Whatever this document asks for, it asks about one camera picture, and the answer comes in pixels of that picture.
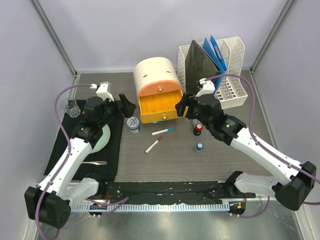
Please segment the cream round drawer cabinet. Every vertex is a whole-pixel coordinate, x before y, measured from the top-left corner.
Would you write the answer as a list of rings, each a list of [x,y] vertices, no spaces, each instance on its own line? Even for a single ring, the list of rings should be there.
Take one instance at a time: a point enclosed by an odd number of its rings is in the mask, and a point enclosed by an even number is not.
[[[175,106],[182,99],[183,91],[169,59],[142,60],[134,68],[133,79],[143,124],[179,118]]]

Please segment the cream perforated file organizer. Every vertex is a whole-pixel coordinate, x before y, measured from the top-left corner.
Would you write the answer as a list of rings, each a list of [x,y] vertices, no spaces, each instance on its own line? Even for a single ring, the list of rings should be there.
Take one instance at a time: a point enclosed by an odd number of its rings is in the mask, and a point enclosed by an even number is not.
[[[227,67],[227,74],[240,75],[245,55],[245,45],[239,36],[218,39],[217,45],[222,53]],[[182,87],[186,91],[186,70],[185,58],[190,46],[184,45],[178,48],[177,77]],[[223,77],[219,87],[216,89],[215,97],[219,99],[223,110],[242,106],[248,94],[237,77]]]

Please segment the blue plastic folder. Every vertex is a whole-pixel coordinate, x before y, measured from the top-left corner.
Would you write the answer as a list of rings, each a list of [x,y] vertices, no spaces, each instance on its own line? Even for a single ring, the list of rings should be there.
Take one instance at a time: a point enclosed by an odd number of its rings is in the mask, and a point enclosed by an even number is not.
[[[218,73],[220,75],[225,74],[227,72],[227,66],[220,47],[212,35],[210,39],[204,39],[202,48],[217,66]]]

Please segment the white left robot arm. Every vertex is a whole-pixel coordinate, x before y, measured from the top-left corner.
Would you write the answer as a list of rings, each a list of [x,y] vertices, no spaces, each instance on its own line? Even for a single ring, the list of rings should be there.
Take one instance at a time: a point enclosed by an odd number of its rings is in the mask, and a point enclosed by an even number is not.
[[[24,193],[31,220],[61,229],[78,204],[91,196],[100,200],[106,195],[106,186],[95,178],[85,177],[73,187],[69,184],[85,158],[109,143],[109,122],[132,117],[136,108],[123,93],[118,100],[93,96],[81,104],[81,119],[60,159],[37,187],[30,186]]]

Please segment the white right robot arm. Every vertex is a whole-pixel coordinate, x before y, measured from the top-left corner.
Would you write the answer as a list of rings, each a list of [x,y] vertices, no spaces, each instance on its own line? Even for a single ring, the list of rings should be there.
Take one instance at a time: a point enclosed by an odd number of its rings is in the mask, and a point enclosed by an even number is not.
[[[272,175],[258,176],[235,172],[226,184],[226,193],[233,198],[242,193],[256,193],[275,198],[289,210],[297,211],[315,186],[316,166],[294,160],[267,144],[237,117],[225,114],[213,94],[194,96],[185,93],[175,105],[177,115],[196,119],[218,141],[255,160]]]

